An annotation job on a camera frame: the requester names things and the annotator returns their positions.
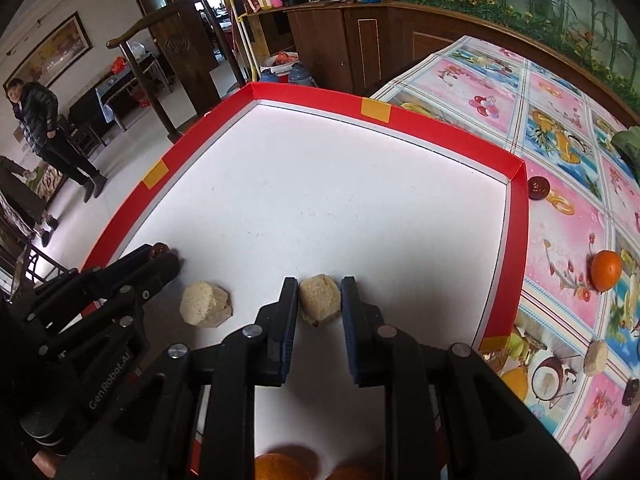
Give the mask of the dark wooden chair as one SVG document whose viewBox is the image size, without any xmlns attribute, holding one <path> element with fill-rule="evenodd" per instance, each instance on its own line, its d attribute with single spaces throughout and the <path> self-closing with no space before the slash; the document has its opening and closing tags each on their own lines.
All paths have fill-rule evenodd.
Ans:
<svg viewBox="0 0 640 480">
<path fill-rule="evenodd" d="M 180 81 L 182 88 L 188 95 L 196 111 L 196 116 L 203 117 L 221 102 L 221 97 L 214 84 L 213 78 L 210 76 L 209 70 L 202 61 L 201 55 L 194 49 L 193 42 L 186 33 L 186 25 L 180 25 L 178 22 L 181 11 L 184 8 L 193 8 L 197 3 L 201 3 L 204 6 L 205 14 L 210 24 L 213 25 L 218 46 L 221 47 L 222 54 L 231 67 L 238 87 L 244 87 L 247 84 L 247 80 L 208 0 L 178 0 L 169 3 L 167 6 L 163 6 L 151 14 L 140 18 L 140 20 L 137 20 L 130 29 L 126 30 L 122 35 L 107 40 L 106 42 L 107 49 L 119 48 L 122 50 L 131 70 L 134 72 L 137 82 L 142 87 L 146 97 L 151 103 L 152 109 L 166 129 L 168 140 L 172 144 L 177 143 L 183 137 L 184 132 L 172 123 L 163 105 L 160 104 L 153 89 L 146 81 L 139 63 L 134 58 L 128 41 L 143 29 L 150 29 L 163 22 L 169 23 L 168 32 L 166 32 L 165 38 L 160 42 L 160 50 L 163 52 L 163 55 L 165 55 L 178 81 Z"/>
</svg>

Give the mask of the colourful fruit print tablecloth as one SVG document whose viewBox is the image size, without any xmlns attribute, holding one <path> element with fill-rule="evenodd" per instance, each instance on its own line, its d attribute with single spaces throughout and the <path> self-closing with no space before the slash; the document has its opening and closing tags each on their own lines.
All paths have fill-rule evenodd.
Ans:
<svg viewBox="0 0 640 480">
<path fill-rule="evenodd" d="M 560 442 L 580 475 L 600 474 L 616 445 L 634 437 L 639 379 L 639 187 L 612 145 L 623 126 L 551 70 L 465 36 L 376 92 L 380 101 L 459 127 L 521 157 L 550 193 L 529 204 L 525 278 L 508 339 L 485 361 Z M 622 258 L 614 287 L 598 292 L 592 257 Z M 584 374 L 590 342 L 608 362 Z"/>
</svg>

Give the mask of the wooden low cabinet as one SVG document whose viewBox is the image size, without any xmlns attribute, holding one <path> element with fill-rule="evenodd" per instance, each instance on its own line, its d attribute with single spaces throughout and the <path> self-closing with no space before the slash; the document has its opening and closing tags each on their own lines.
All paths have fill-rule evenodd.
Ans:
<svg viewBox="0 0 640 480">
<path fill-rule="evenodd" d="M 250 27 L 278 18 L 285 34 L 270 48 L 292 47 L 320 87 L 370 96 L 432 53 L 464 36 L 524 56 L 574 84 L 626 126 L 639 112 L 605 82 L 541 42 L 460 12 L 409 3 L 307 3 L 248 14 Z"/>
</svg>

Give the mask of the dark red jujube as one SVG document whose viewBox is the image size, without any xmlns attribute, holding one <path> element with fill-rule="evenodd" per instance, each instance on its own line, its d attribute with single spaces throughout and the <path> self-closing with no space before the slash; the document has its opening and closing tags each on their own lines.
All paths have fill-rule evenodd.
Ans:
<svg viewBox="0 0 640 480">
<path fill-rule="evenodd" d="M 550 193 L 550 183 L 545 177 L 533 176 L 527 180 L 528 198 L 544 200 Z"/>
<path fill-rule="evenodd" d="M 638 395 L 639 395 L 639 389 L 640 389 L 640 385 L 639 385 L 638 378 L 631 378 L 628 380 L 623 393 L 623 399 L 622 399 L 623 406 L 631 406 L 632 404 L 634 404 L 634 402 L 636 402 L 636 399 L 638 398 Z"/>
<path fill-rule="evenodd" d="M 169 252 L 169 247 L 165 243 L 155 243 L 150 250 L 150 257 L 157 258 L 159 255 L 164 252 Z"/>
</svg>

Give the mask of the blue thermos jug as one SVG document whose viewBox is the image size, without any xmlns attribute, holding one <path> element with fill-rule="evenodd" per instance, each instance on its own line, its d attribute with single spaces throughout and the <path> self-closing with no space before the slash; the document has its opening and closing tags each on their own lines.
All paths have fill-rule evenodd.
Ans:
<svg viewBox="0 0 640 480">
<path fill-rule="evenodd" d="M 288 82 L 296 86 L 315 87 L 317 84 L 312 78 L 309 70 L 302 63 L 296 62 L 292 65 L 288 73 Z"/>
</svg>

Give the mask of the red white cardboard tray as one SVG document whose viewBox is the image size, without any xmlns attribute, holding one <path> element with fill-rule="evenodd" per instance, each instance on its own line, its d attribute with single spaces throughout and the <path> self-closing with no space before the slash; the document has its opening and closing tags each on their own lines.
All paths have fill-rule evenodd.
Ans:
<svg viewBox="0 0 640 480">
<path fill-rule="evenodd" d="M 523 159 L 465 131 L 340 92 L 249 84 L 134 188 L 88 266 L 142 240 L 221 284 L 232 326 L 280 278 L 356 278 L 433 346 L 506 340 L 528 237 Z"/>
</svg>

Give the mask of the glass flower display panel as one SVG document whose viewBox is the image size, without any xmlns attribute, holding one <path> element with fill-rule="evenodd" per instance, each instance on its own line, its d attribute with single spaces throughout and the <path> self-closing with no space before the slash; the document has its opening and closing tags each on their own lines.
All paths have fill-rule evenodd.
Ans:
<svg viewBox="0 0 640 480">
<path fill-rule="evenodd" d="M 567 56 L 639 106 L 639 34 L 613 0 L 401 0 L 504 26 Z"/>
</svg>

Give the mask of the person in black jacket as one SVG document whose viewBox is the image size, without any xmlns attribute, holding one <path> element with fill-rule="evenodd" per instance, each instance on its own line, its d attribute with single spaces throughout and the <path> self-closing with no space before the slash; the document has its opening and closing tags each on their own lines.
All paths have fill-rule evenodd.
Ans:
<svg viewBox="0 0 640 480">
<path fill-rule="evenodd" d="M 58 98 L 37 81 L 13 78 L 6 84 L 6 97 L 22 127 L 30 149 L 42 160 L 85 190 L 84 202 L 98 198 L 107 178 L 73 146 L 58 126 Z"/>
</svg>

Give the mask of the framed wall painting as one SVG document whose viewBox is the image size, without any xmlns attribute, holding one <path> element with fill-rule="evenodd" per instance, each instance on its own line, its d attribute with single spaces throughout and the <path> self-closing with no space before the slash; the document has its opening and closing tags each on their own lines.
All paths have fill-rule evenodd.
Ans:
<svg viewBox="0 0 640 480">
<path fill-rule="evenodd" d="M 80 58 L 92 49 L 92 43 L 78 12 L 62 21 L 40 41 L 4 82 L 3 89 L 13 79 L 39 82 L 50 88 Z"/>
</svg>

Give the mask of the orange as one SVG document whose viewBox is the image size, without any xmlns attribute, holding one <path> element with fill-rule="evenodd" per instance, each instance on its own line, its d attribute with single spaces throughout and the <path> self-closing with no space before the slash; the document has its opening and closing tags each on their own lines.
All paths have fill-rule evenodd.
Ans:
<svg viewBox="0 0 640 480">
<path fill-rule="evenodd" d="M 308 469 L 295 458 L 282 453 L 267 453 L 254 461 L 256 480 L 310 480 Z"/>
<path fill-rule="evenodd" d="M 590 280 L 598 292 L 616 285 L 622 275 L 622 258 L 612 250 L 600 250 L 591 259 Z"/>
<path fill-rule="evenodd" d="M 363 465 L 347 465 L 331 472 L 326 480 L 373 480 L 374 472 Z"/>
</svg>

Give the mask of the round beige cake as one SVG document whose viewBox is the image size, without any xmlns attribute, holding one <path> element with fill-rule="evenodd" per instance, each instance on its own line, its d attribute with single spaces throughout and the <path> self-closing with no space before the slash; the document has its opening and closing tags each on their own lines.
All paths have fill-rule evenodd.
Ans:
<svg viewBox="0 0 640 480">
<path fill-rule="evenodd" d="M 201 328 L 221 326 L 233 315 L 228 292 L 209 282 L 194 282 L 183 292 L 180 315 L 186 324 Z"/>
</svg>

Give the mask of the green broccoli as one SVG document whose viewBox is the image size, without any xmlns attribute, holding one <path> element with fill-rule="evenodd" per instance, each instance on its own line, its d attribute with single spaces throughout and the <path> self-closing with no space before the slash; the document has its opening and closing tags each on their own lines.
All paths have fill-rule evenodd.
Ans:
<svg viewBox="0 0 640 480">
<path fill-rule="evenodd" d="M 636 181 L 640 180 L 640 127 L 631 126 L 627 130 L 616 132 L 612 137 L 612 145 L 626 162 L 634 174 Z"/>
</svg>

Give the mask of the hexagonal beige cake large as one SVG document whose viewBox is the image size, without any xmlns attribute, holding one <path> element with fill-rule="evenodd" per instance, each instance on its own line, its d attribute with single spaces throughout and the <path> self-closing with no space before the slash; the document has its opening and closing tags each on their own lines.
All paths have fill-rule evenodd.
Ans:
<svg viewBox="0 0 640 480">
<path fill-rule="evenodd" d="M 608 344 L 602 339 L 590 342 L 584 359 L 584 374 L 594 377 L 602 373 L 608 362 Z"/>
</svg>

